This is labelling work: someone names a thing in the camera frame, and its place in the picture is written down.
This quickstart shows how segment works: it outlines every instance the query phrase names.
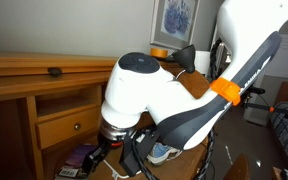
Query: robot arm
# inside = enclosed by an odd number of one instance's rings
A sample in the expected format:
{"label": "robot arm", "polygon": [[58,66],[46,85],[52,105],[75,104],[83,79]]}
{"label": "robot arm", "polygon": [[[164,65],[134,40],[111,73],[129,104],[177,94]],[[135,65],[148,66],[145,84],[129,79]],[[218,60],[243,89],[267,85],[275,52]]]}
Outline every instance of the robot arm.
{"label": "robot arm", "polygon": [[122,142],[148,111],[163,143],[184,150],[195,147],[272,60],[281,41],[278,31],[287,20],[288,0],[225,0],[217,27],[232,61],[199,99],[155,58],[122,56],[107,86],[100,135]]}

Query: desk drawer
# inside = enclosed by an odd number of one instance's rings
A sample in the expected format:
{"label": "desk drawer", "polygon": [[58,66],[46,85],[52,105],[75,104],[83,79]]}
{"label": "desk drawer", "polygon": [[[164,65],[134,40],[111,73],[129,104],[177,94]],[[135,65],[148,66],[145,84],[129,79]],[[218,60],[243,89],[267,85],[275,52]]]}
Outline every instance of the desk drawer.
{"label": "desk drawer", "polygon": [[40,149],[99,127],[99,106],[75,114],[37,124]]}

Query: drawer knob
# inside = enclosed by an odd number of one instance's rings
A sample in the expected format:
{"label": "drawer knob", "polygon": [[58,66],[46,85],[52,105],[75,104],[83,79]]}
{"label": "drawer knob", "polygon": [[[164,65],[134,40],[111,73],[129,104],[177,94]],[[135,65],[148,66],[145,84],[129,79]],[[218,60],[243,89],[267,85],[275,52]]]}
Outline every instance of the drawer knob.
{"label": "drawer knob", "polygon": [[62,75],[61,68],[56,68],[56,67],[48,68],[47,71],[52,77],[59,77],[60,75]]}
{"label": "drawer knob", "polygon": [[79,129],[81,129],[81,124],[80,123],[76,123],[75,125],[74,125],[74,129],[77,131],[77,130],[79,130]]}

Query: wall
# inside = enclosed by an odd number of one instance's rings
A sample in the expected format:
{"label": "wall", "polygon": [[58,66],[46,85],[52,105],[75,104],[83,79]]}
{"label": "wall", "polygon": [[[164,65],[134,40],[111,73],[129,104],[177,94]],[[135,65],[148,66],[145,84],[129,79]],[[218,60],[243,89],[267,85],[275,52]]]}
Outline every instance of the wall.
{"label": "wall", "polygon": [[[209,50],[222,1],[200,0],[193,43]],[[0,0],[0,50],[121,56],[149,53],[154,0]]]}

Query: floor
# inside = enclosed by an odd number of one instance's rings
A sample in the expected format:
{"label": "floor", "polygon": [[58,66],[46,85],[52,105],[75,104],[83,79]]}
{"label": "floor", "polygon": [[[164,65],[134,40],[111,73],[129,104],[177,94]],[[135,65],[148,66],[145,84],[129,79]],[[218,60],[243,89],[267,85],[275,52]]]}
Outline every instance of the floor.
{"label": "floor", "polygon": [[243,119],[244,109],[232,107],[218,122],[206,178],[222,179],[240,153],[246,154],[251,179],[271,179],[272,167],[284,168],[277,141],[269,128]]}

